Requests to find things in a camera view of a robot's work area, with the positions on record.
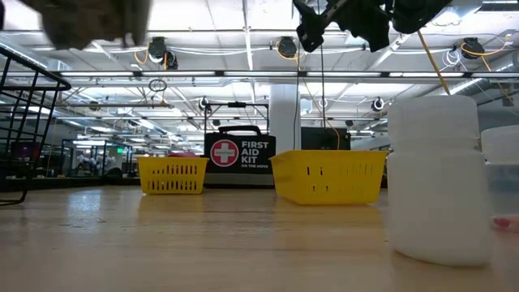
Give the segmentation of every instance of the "plastic basket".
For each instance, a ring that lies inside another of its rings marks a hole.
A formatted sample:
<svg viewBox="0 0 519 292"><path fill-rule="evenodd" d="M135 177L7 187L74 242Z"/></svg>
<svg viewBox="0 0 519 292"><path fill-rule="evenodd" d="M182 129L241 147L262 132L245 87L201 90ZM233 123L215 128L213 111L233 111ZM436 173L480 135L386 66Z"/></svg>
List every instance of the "plastic basket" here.
<svg viewBox="0 0 519 292"><path fill-rule="evenodd" d="M276 192L297 204L369 204L379 198L385 151L289 151L272 158Z"/></svg>
<svg viewBox="0 0 519 292"><path fill-rule="evenodd" d="M139 157L140 187L149 195L200 194L208 158Z"/></svg>

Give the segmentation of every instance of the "column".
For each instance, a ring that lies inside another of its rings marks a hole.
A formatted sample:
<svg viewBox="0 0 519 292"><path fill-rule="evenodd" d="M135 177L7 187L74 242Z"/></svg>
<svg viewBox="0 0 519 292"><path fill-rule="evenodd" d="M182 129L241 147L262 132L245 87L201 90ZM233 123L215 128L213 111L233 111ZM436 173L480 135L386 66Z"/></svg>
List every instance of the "column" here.
<svg viewBox="0 0 519 292"><path fill-rule="evenodd" d="M301 148L301 106L297 96L295 84L270 85L270 135L276 137L277 154Z"/></svg>

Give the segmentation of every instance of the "metal rack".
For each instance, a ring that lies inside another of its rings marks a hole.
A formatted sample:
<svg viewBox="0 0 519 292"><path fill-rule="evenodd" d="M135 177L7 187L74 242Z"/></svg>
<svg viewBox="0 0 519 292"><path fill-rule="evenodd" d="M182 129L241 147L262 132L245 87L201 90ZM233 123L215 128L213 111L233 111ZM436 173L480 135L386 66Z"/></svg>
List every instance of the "metal rack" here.
<svg viewBox="0 0 519 292"><path fill-rule="evenodd" d="M4 61L0 99L2 103L10 104L0 107L0 144L5 146L0 153L0 186L8 186L12 179L25 180L21 197L0 199L0 206L7 206L25 201L45 145L58 93L70 90L71 85L14 51L0 47L0 54L3 57L0 62ZM21 84L14 77L19 67L32 72L29 83Z"/></svg>

